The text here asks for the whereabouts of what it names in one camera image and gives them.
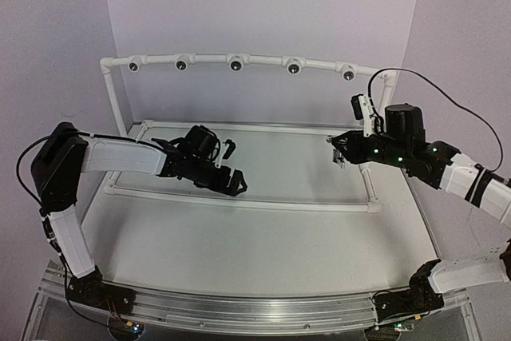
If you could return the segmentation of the white PVC pipe frame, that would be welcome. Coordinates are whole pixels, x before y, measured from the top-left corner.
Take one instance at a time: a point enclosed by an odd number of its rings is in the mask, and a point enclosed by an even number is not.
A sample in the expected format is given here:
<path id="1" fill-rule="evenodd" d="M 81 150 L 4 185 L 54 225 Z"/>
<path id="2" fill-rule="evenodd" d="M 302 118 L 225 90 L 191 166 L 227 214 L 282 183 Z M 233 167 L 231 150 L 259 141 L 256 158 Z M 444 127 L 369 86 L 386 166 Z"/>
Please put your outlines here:
<path id="1" fill-rule="evenodd" d="M 373 102 L 373 108 L 378 113 L 382 113 L 384 107 L 390 105 L 394 96 L 395 87 L 398 80 L 397 69 L 376 69 L 368 66 L 360 66 L 344 61 L 323 61 L 305 57 L 292 56 L 263 56 L 250 54 L 171 54 L 171 55 L 133 55 L 130 57 L 103 57 L 100 60 L 101 73 L 105 79 L 105 87 L 109 95 L 110 105 L 119 134 L 127 137 L 127 129 L 121 115 L 117 92 L 115 91 L 111 70 L 114 67 L 126 66 L 130 72 L 136 73 L 143 66 L 147 65 L 170 65 L 173 64 L 179 71 L 185 71 L 189 66 L 196 64 L 226 64 L 233 72 L 241 71 L 247 65 L 272 65 L 284 68 L 288 73 L 296 75 L 303 69 L 319 69 L 340 74 L 344 81 L 351 81 L 356 77 L 377 78 L 382 80 L 383 91 L 376 109 Z M 300 133 L 312 134 L 317 129 L 292 129 L 283 128 L 277 125 L 249 125 L 248 128 L 242 128 L 236 125 L 241 132 L 250 133 Z M 145 190 L 124 188 L 117 185 L 117 180 L 121 171 L 112 171 L 108 182 L 104 187 L 104 192 L 109 195 L 118 195 L 126 197 L 145 198 L 150 200 L 166 200 L 181 203 L 208 204 L 214 206 L 225 206 L 226 203 L 215 200 L 212 197 L 191 197 L 174 192 L 150 192 Z M 288 211 L 317 211 L 317 212 L 364 212 L 369 214 L 378 213 L 382 208 L 371 177 L 369 165 L 358 165 L 358 172 L 361 175 L 366 189 L 368 201 L 366 203 L 308 203 L 297 202 L 287 203 L 277 200 L 242 200 L 237 203 L 241 208 L 267 209 L 267 210 L 288 210 Z"/>

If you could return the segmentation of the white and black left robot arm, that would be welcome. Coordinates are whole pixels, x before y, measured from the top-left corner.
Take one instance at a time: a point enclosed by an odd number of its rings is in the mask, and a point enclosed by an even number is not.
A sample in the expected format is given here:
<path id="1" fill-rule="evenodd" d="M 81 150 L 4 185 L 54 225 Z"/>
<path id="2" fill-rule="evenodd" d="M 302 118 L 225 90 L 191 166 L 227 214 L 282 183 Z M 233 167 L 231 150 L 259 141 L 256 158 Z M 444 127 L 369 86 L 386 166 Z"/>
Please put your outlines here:
<path id="1" fill-rule="evenodd" d="M 30 171 L 44 232 L 71 275 L 66 285 L 69 300 L 111 312 L 129 313 L 134 292 L 105 283 L 89 251 L 76 213 L 82 174 L 137 172 L 185 179 L 197 188 L 225 196 L 238 196 L 248 189 L 243 172 L 223 163 L 235 151 L 235 142 L 220 141 L 202 125 L 194 125 L 184 137 L 170 141 L 138 141 L 83 133 L 62 122 L 42 144 Z"/>

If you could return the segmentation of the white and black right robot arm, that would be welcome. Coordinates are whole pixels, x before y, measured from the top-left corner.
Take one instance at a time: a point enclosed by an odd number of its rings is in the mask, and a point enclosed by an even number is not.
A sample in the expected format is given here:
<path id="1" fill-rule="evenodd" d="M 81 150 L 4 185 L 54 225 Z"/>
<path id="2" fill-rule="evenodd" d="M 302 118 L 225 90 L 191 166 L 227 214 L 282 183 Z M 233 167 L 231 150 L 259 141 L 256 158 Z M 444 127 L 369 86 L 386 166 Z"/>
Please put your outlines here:
<path id="1" fill-rule="evenodd" d="M 340 158 L 353 165 L 379 163 L 402 169 L 430 187 L 461 197 L 508 227 L 510 183 L 444 141 L 426 141 L 422 111 L 389 105 L 383 133 L 350 130 L 328 137 Z M 510 246 L 472 260 L 431 260 L 411 277 L 406 289 L 372 297 L 378 323 L 429 314 L 444 306 L 444 294 L 457 289 L 510 281 Z"/>

